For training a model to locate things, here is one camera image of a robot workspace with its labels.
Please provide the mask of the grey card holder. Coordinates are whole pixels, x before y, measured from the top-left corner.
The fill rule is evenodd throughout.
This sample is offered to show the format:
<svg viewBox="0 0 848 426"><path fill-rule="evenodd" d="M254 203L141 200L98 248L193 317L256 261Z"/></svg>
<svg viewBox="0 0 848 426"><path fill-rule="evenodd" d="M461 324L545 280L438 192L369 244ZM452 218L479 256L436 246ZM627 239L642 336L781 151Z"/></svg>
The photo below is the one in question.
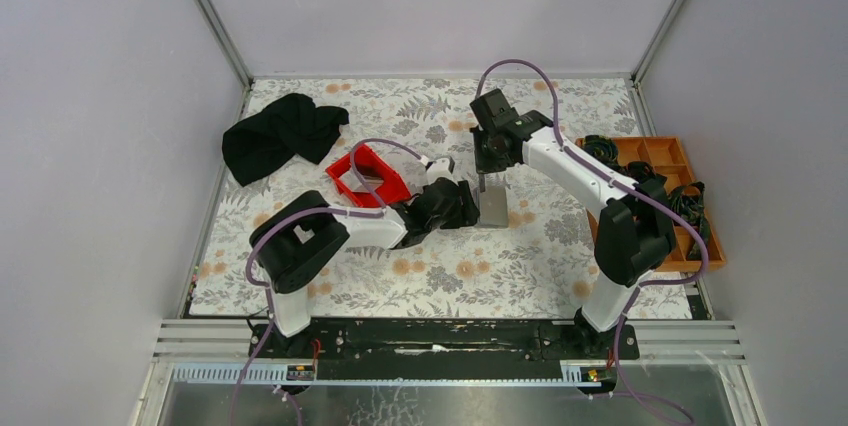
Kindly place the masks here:
<svg viewBox="0 0 848 426"><path fill-rule="evenodd" d="M509 225L509 208L504 186L485 186L475 191L480 215L478 228L504 229Z"/></svg>

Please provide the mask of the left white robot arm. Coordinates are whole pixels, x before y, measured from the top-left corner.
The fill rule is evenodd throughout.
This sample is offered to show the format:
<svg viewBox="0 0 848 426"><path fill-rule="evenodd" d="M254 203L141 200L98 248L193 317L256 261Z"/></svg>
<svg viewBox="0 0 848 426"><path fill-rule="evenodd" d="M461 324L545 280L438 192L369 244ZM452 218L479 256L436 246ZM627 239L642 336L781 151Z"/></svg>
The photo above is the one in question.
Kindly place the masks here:
<svg viewBox="0 0 848 426"><path fill-rule="evenodd" d="M432 232L472 227L480 218L469 183L439 178L408 201L343 207L310 190L250 236L246 277L266 289L272 344L288 357L309 347L307 286L349 248L405 249Z"/></svg>

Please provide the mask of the red plastic bin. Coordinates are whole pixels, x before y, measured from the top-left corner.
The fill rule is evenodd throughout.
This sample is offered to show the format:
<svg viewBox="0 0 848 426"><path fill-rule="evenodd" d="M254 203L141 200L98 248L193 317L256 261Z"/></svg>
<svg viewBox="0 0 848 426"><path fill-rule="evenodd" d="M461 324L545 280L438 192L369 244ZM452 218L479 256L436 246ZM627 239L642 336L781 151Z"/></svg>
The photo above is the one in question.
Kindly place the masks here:
<svg viewBox="0 0 848 426"><path fill-rule="evenodd" d="M354 157L339 158L325 169L337 192L354 206L377 208L371 188L386 204L407 201L412 197L406 183L388 163L369 146L360 146Z"/></svg>

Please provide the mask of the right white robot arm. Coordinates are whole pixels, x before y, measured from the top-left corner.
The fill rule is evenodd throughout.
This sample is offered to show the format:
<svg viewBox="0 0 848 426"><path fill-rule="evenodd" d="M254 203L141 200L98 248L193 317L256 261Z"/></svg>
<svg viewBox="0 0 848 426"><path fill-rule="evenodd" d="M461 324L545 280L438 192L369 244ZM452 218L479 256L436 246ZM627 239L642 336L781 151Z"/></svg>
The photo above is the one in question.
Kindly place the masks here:
<svg viewBox="0 0 848 426"><path fill-rule="evenodd" d="M600 273L577 313L581 324L573 342L583 356L601 356L612 346L611 329L638 283L676 248L664 186L655 179L638 182L604 166L566 142L544 114L518 113L499 89L478 96L470 107L478 122L471 130L478 173L525 165L564 188L594 217Z"/></svg>

